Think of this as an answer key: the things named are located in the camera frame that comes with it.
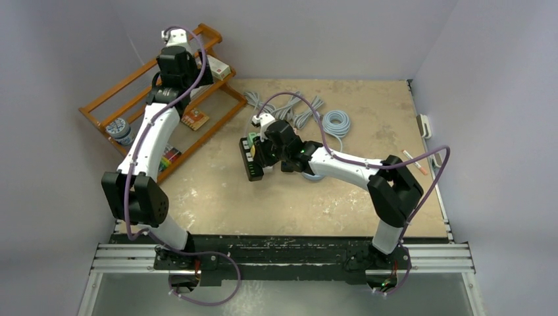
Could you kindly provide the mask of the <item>green plug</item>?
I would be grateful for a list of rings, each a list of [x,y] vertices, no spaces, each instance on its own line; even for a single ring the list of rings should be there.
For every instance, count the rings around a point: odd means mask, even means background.
[[[248,146],[249,146],[249,147],[251,147],[251,146],[253,145],[254,139],[255,139],[256,137],[257,137],[257,133],[255,133],[255,132],[250,132],[250,133],[248,133],[248,136],[247,136],[247,143],[248,143]]]

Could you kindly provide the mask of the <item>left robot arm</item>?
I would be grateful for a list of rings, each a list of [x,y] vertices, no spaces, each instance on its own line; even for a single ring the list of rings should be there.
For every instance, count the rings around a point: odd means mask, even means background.
[[[134,241],[148,233],[171,251],[170,260],[179,269],[194,265],[196,251],[188,244],[189,232],[168,214],[170,202],[157,179],[165,147],[190,102],[191,91],[213,82],[205,50],[198,54],[200,64],[183,46],[161,50],[138,135],[117,170],[105,172],[101,179],[111,213],[124,222],[128,238]]]

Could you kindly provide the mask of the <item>black power strip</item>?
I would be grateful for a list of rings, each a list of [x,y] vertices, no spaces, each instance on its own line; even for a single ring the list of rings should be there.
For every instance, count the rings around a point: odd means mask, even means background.
[[[254,182],[261,180],[264,176],[263,168],[254,162],[254,157],[251,152],[252,147],[249,145],[246,137],[240,138],[239,147],[248,181]]]

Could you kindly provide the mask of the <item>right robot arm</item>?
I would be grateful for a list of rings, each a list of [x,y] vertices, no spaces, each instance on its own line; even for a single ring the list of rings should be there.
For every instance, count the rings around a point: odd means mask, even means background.
[[[260,130],[252,154],[262,168],[282,163],[290,172],[335,178],[366,190],[379,218],[370,261],[379,268],[394,261],[403,229],[424,193],[399,157],[365,159],[333,151],[320,142],[303,141],[289,122],[268,114],[255,115],[251,123]]]

